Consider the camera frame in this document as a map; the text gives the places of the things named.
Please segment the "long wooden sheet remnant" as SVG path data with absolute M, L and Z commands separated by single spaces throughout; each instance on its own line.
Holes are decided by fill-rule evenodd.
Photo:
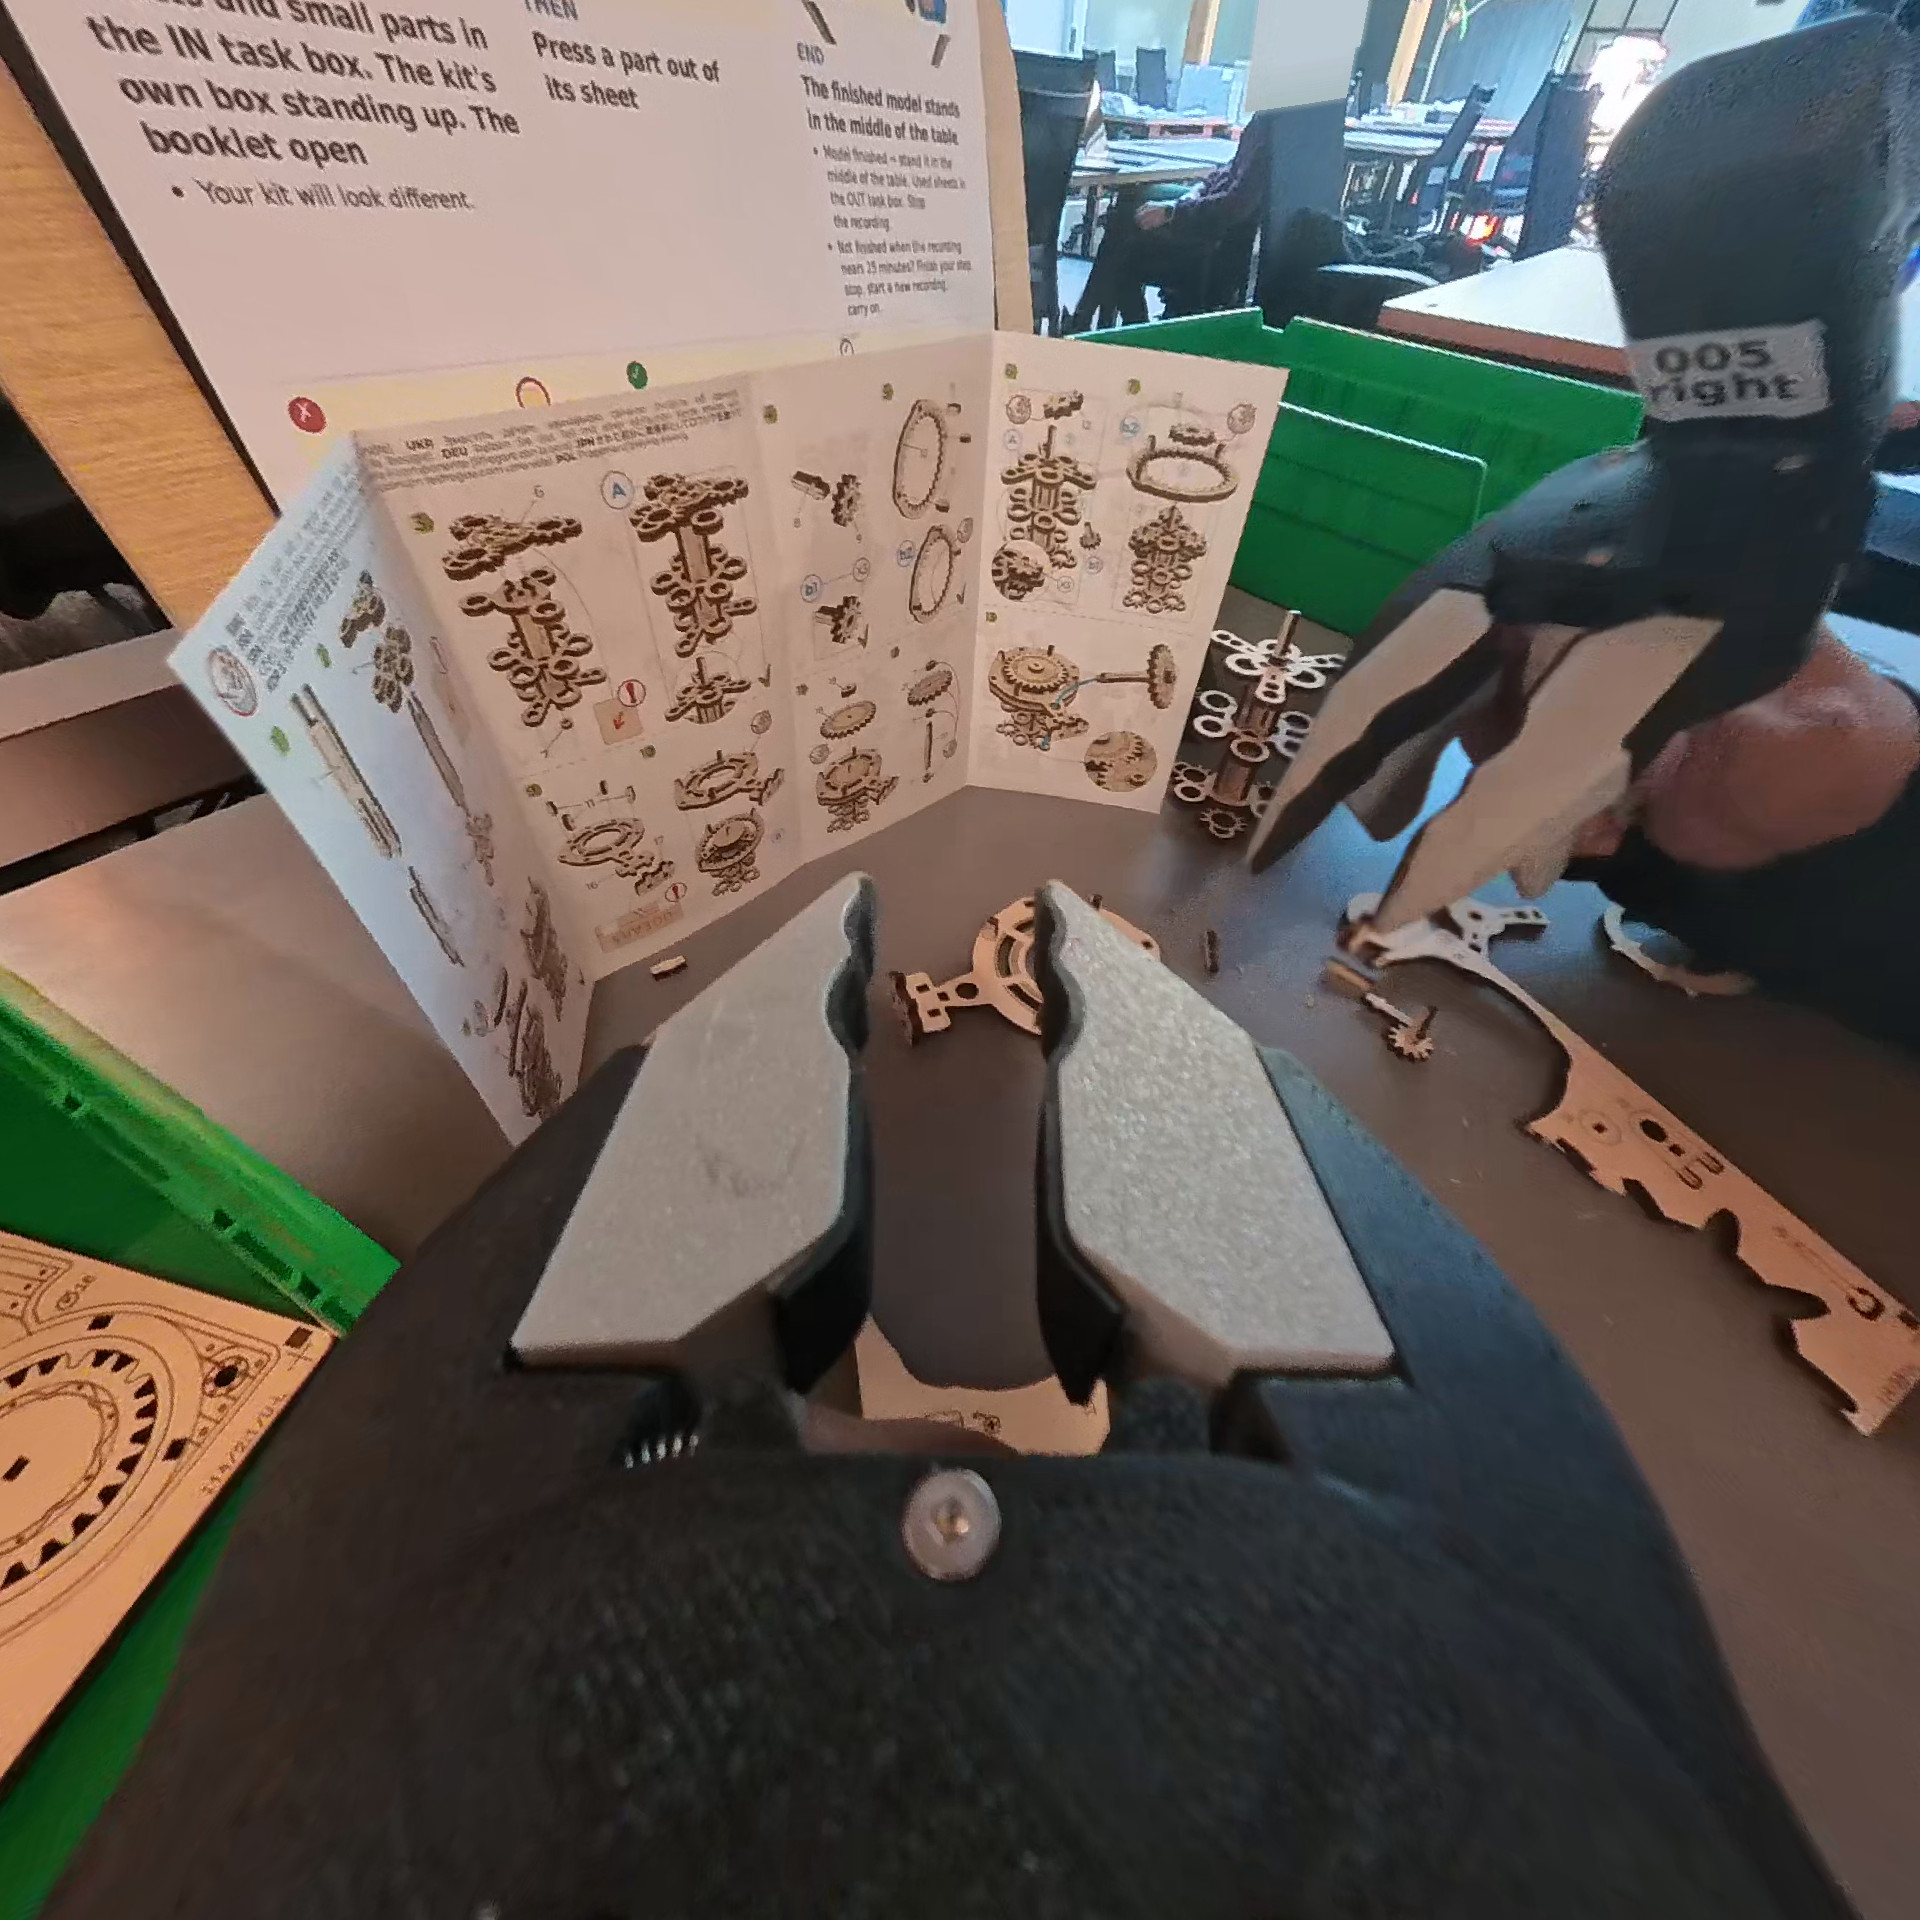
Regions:
M 1497 988 L 1532 1015 L 1567 1062 L 1556 1103 L 1526 1124 L 1610 1193 L 1642 1193 L 1654 1213 L 1705 1233 L 1732 1228 L 1735 1258 L 1763 1284 L 1806 1295 L 1788 1325 L 1802 1361 L 1845 1399 L 1845 1418 L 1876 1434 L 1917 1383 L 1916 1314 L 1799 1217 L 1749 1179 L 1699 1131 L 1614 1068 L 1485 953 L 1437 927 L 1409 949 Z

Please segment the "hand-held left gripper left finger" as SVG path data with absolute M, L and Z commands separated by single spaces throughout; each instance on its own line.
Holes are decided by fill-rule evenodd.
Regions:
M 873 1298 L 875 890 L 841 878 L 666 1019 L 513 1332 L 527 1366 L 809 1389 Z

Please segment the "white table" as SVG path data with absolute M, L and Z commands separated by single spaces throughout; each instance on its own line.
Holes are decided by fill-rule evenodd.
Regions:
M 1561 246 L 1386 302 L 1381 334 L 1503 365 L 1630 387 L 1599 251 Z

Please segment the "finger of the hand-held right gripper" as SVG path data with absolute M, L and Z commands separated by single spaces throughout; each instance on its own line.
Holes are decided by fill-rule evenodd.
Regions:
M 1445 587 L 1349 661 L 1249 845 L 1263 874 L 1347 805 L 1375 839 L 1403 835 L 1462 715 L 1502 673 L 1484 594 Z
M 1502 874 L 1526 900 L 1548 894 L 1582 828 L 1633 779 L 1626 737 L 1719 633 L 1687 614 L 1589 636 L 1549 628 L 1535 652 L 1551 663 L 1530 685 L 1521 732 L 1417 831 L 1372 930 L 1426 921 Z

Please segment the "round wooden frame assembly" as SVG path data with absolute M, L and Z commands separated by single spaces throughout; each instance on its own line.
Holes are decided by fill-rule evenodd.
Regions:
M 1034 974 L 1038 900 L 1022 895 L 981 923 L 969 971 L 933 980 L 894 971 L 892 994 L 910 1044 L 943 1034 L 956 1012 L 991 1011 L 1026 1036 L 1041 1034 L 1043 991 Z

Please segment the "folded paper instruction booklet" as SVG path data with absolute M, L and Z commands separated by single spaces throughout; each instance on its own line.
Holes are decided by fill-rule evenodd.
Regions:
M 807 861 L 1159 810 L 1287 379 L 986 331 L 349 434 L 172 668 L 521 1140 Z

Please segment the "person's right hand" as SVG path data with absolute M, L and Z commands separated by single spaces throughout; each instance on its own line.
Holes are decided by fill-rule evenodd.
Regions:
M 1668 739 L 1573 857 L 1612 857 L 1637 831 L 1705 874 L 1755 871 L 1879 823 L 1916 763 L 1909 689 L 1821 633 L 1788 683 Z

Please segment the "person's right forearm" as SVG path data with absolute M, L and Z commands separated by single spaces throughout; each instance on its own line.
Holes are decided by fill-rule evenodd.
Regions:
M 1917 1047 L 1916 878 L 1892 875 L 1879 831 L 1749 871 L 1705 871 L 1633 831 L 1575 861 L 1633 921 L 1668 932 L 1703 971 L 1735 971 L 1857 1034 Z

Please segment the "wooden ring tower model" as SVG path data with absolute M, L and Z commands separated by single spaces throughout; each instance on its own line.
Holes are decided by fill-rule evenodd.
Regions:
M 1299 607 L 1270 633 L 1213 628 L 1167 774 L 1167 803 L 1210 839 L 1238 843 L 1261 821 L 1351 642 Z

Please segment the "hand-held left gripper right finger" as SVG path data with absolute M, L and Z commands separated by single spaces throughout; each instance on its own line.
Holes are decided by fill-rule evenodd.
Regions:
M 1062 1391 L 1388 1375 L 1394 1342 L 1255 1039 L 1059 881 L 1036 975 L 1041 1327 Z

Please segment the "three-arm wooden hub part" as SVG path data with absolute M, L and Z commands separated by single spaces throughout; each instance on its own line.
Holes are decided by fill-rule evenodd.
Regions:
M 1381 895 L 1354 895 L 1342 916 L 1339 946 L 1365 966 L 1390 970 L 1434 959 L 1455 970 L 1491 966 L 1491 949 L 1509 934 L 1535 938 L 1548 930 L 1549 919 L 1535 906 L 1499 906 L 1479 899 L 1460 899 L 1436 916 L 1381 932 L 1375 913 Z

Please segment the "uncut wooden part sheet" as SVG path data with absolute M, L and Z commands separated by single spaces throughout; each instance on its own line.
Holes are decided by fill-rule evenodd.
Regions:
M 3 1237 L 3 1769 L 331 1345 L 294 1317 Z

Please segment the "green plastic bin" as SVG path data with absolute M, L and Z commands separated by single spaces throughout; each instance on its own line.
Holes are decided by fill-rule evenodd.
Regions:
M 1255 309 L 1092 341 L 1287 373 L 1233 585 L 1351 637 L 1489 513 L 1642 433 L 1633 391 Z
M 375 1238 L 5 974 L 5 1235 L 343 1335 L 398 1269 Z M 146 1735 L 247 1466 L 5 1769 L 5 1915 L 43 1903 Z

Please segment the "curved wooden sheet remnant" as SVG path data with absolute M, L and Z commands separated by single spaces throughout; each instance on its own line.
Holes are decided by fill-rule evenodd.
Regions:
M 855 1339 L 857 1394 L 871 1421 L 964 1428 L 1018 1454 L 1090 1455 L 1111 1431 L 1108 1391 L 1073 1402 L 1059 1380 L 1014 1387 L 937 1385 L 916 1378 L 871 1317 Z

